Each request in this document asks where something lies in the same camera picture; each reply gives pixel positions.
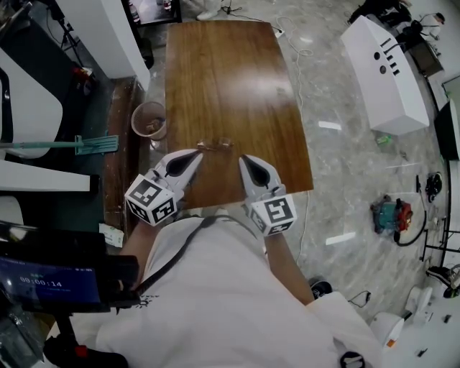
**screen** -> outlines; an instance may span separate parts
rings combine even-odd
[[[34,302],[100,302],[93,268],[53,266],[0,257],[0,283],[6,293]]]

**electrical outlet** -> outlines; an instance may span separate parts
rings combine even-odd
[[[273,30],[275,31],[275,36],[276,36],[276,38],[280,38],[280,37],[283,36],[284,33],[285,33],[285,31],[283,31],[282,29],[281,29],[281,32],[278,31],[278,30],[275,29],[275,28],[273,28]]]

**cable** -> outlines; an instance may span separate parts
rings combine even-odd
[[[364,302],[364,304],[362,304],[362,305],[356,304],[353,300],[355,300],[356,298],[358,298],[360,295],[362,295],[364,293],[366,293],[366,301]],[[355,305],[358,308],[364,308],[368,304],[369,300],[371,300],[371,295],[372,295],[371,292],[368,291],[368,290],[361,291],[359,294],[355,295],[353,298],[348,300],[348,303],[351,303],[351,304]]]
[[[56,41],[57,43],[59,43],[59,41],[56,39],[56,37],[54,37],[54,36],[52,35],[51,29],[50,29],[50,25],[48,24],[49,15],[50,15],[50,8],[46,8],[46,27],[48,28],[48,32],[50,33],[50,36],[54,39],[54,41]]]
[[[305,222],[303,223],[303,233],[302,233],[302,238],[300,238],[300,251],[299,251],[299,254],[297,256],[297,258],[295,258],[295,263],[297,264],[299,258],[300,258],[300,255],[302,254],[303,252],[303,237],[305,236],[305,233],[307,232],[307,219],[308,219],[308,207],[310,206],[310,193],[307,192],[307,210],[305,212]]]
[[[303,126],[303,97],[302,97],[302,81],[300,80],[300,77],[302,76],[302,70],[300,69],[300,65],[299,65],[299,59],[300,59],[300,56],[313,56],[313,51],[311,50],[297,50],[294,46],[294,44],[291,42],[291,38],[293,37],[294,35],[294,31],[297,29],[297,26],[295,25],[294,21],[289,18],[289,17],[285,17],[285,16],[281,16],[281,17],[277,17],[276,18],[276,24],[277,26],[284,32],[286,32],[283,28],[282,28],[282,25],[280,24],[280,19],[282,18],[286,18],[288,19],[293,25],[294,25],[294,29],[292,30],[292,32],[290,33],[290,36],[287,38],[287,42],[289,42],[289,45],[294,49],[294,51],[297,52],[297,59],[295,61],[295,65],[297,66],[297,70],[298,70],[298,75],[297,75],[297,82],[298,82],[298,85],[299,85],[299,88],[298,88],[298,96],[299,96],[299,99],[300,99],[300,120],[302,121],[302,126]],[[305,237],[305,233],[307,231],[307,220],[308,220],[308,207],[310,206],[310,193],[307,192],[307,209],[305,211],[305,223],[303,225],[303,233],[302,233],[302,238],[300,238],[300,250],[299,250],[299,254],[297,256],[297,258],[295,259],[295,263],[297,264],[298,263],[298,260],[300,258],[300,255],[303,253],[303,238]]]
[[[422,224],[422,227],[420,228],[420,231],[418,232],[418,234],[415,236],[415,238],[413,238],[411,241],[408,241],[407,243],[400,243],[399,240],[396,242],[396,244],[399,246],[399,247],[408,247],[410,246],[411,244],[414,244],[418,238],[420,238],[420,236],[422,235],[423,233],[423,230],[425,230],[425,226],[426,226],[426,220],[427,220],[427,213],[426,213],[426,208],[425,208],[425,202],[423,202],[423,195],[422,195],[422,190],[420,188],[418,188],[418,192],[420,193],[420,199],[422,200],[422,205],[423,205],[423,224]]]
[[[251,18],[251,17],[247,17],[245,15],[240,15],[240,14],[233,14],[234,12],[237,12],[239,10],[243,10],[242,7],[239,7],[239,8],[236,8],[236,9],[232,9],[231,8],[231,0],[230,0],[230,5],[229,6],[223,6],[221,7],[221,9],[226,12],[227,15],[232,15],[233,17],[238,17],[238,18],[246,18],[246,19],[251,19],[251,20],[255,20],[257,22],[264,22],[264,23],[268,23],[266,22],[265,20],[261,20],[261,19],[258,19],[258,18]],[[281,32],[281,29],[279,28],[276,28],[276,27],[273,27],[273,29],[276,29],[278,32]]]

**bottle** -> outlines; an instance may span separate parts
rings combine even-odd
[[[165,10],[171,10],[171,0],[163,0]]]
[[[132,3],[132,1],[129,2],[129,11],[131,12],[132,19],[134,20],[134,23],[139,23],[141,19],[139,18],[139,14],[137,13],[137,9]]]

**person's foot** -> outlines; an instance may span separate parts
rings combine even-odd
[[[217,15],[217,11],[204,11],[196,17],[196,20],[208,20],[214,18]]]

